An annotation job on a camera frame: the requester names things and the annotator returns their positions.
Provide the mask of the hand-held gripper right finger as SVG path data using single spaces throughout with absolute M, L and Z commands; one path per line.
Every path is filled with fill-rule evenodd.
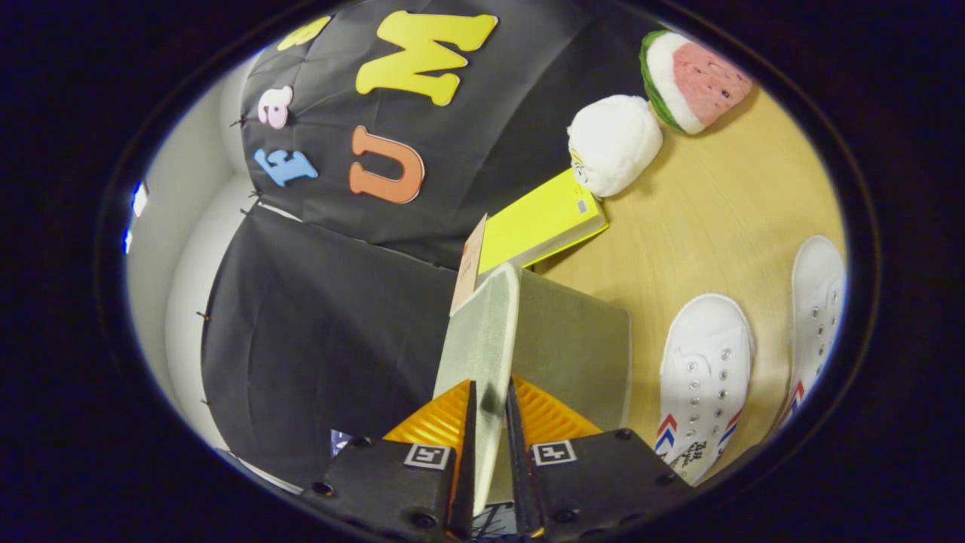
M 634 430 L 601 430 L 526 379 L 510 380 L 504 408 L 516 525 L 531 540 L 600 540 L 695 494 Z

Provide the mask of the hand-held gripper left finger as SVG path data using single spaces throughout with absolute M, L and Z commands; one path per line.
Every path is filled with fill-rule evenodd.
M 463 379 L 380 437 L 352 437 L 299 497 L 325 520 L 392 542 L 469 538 L 476 384 Z

